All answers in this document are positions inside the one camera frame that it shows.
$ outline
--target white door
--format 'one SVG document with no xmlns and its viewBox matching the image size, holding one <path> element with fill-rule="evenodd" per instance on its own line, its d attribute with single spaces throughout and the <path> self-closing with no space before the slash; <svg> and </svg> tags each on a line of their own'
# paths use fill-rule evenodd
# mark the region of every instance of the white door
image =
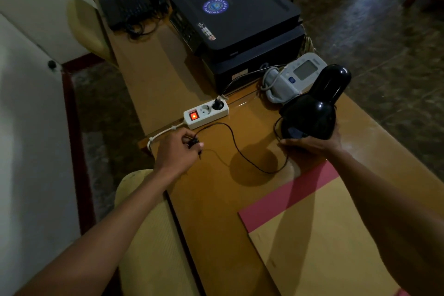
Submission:
<svg viewBox="0 0 444 296">
<path fill-rule="evenodd" d="M 62 79 L 50 59 L 0 14 L 2 295 L 80 236 Z"/>
</svg>

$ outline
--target lamp shade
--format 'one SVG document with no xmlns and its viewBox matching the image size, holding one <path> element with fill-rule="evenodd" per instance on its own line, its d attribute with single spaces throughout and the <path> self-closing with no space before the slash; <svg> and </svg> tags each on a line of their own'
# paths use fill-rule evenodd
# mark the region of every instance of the lamp shade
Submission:
<svg viewBox="0 0 444 296">
<path fill-rule="evenodd" d="M 340 65 L 325 67 L 307 93 L 279 110 L 282 137 L 329 139 L 336 124 L 335 103 L 351 78 L 351 73 Z"/>
</svg>

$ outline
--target printer lid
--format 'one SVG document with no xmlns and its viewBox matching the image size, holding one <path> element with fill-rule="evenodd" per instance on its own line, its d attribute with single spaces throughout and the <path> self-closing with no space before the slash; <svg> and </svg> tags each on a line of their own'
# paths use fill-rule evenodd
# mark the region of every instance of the printer lid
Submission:
<svg viewBox="0 0 444 296">
<path fill-rule="evenodd" d="M 227 48 L 287 22 L 288 26 L 281 27 L 284 33 L 296 27 L 301 14 L 299 7 L 289 0 L 171 1 L 212 50 Z"/>
</svg>

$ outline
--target printer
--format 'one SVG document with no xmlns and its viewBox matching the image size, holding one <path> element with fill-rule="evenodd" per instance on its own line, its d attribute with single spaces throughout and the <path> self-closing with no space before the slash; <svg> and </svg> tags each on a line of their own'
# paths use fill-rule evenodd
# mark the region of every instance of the printer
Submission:
<svg viewBox="0 0 444 296">
<path fill-rule="evenodd" d="M 297 58 L 305 32 L 289 0 L 170 0 L 170 22 L 223 94 L 259 78 L 247 74 Z"/>
</svg>

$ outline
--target power outlet socket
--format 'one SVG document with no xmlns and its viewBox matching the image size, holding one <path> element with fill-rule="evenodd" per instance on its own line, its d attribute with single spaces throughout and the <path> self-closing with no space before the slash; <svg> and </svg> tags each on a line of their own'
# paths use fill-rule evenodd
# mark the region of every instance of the power outlet socket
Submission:
<svg viewBox="0 0 444 296">
<path fill-rule="evenodd" d="M 214 100 L 198 105 L 195 108 L 183 112 L 183 120 L 188 127 L 193 130 L 216 119 L 227 116 L 230 113 L 228 104 L 224 101 L 220 110 L 213 108 Z"/>
</svg>

